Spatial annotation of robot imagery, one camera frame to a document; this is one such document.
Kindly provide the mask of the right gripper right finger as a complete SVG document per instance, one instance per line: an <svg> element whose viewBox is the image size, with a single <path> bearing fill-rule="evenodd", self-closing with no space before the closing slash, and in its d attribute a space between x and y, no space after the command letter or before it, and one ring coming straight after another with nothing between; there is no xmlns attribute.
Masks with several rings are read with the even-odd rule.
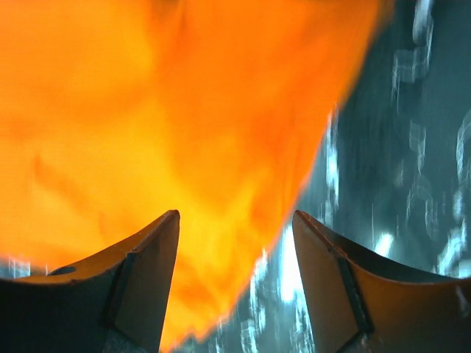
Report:
<svg viewBox="0 0 471 353"><path fill-rule="evenodd" d="M317 352L470 351L470 279L382 257L299 210L292 229Z"/></svg>

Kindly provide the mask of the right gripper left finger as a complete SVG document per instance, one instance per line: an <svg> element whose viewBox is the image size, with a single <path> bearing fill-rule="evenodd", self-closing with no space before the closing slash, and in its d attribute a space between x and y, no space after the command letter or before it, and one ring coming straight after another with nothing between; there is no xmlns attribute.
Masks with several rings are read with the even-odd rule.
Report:
<svg viewBox="0 0 471 353"><path fill-rule="evenodd" d="M157 352L177 254L170 210L47 275L1 281L3 352Z"/></svg>

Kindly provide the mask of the orange t shirt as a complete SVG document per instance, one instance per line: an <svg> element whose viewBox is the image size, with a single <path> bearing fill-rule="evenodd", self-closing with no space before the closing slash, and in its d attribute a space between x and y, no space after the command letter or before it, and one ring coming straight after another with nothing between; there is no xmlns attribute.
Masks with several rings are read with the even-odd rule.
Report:
<svg viewBox="0 0 471 353"><path fill-rule="evenodd" d="M393 1L3 1L1 254L62 266L168 210L161 346L272 249Z"/></svg>

